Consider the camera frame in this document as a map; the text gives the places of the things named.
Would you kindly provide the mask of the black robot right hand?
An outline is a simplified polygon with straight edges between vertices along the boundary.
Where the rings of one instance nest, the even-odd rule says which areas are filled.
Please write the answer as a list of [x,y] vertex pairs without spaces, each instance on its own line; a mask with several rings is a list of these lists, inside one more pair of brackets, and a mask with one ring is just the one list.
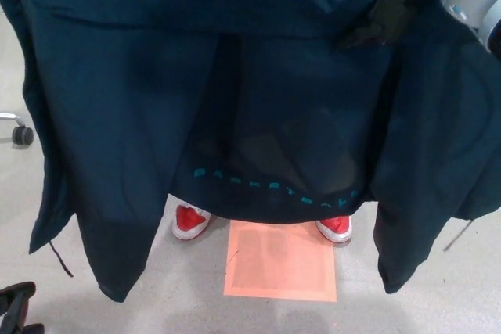
[[366,43],[386,45],[396,42],[416,14],[409,0],[377,0],[364,23],[352,28],[337,46],[354,48]]

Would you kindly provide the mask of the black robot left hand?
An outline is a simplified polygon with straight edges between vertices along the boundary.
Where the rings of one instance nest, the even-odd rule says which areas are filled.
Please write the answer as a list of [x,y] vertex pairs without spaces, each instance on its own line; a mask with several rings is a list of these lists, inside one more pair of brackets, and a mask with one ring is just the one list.
[[42,323],[26,325],[30,298],[36,293],[34,282],[21,282],[1,290],[1,334],[44,334]]

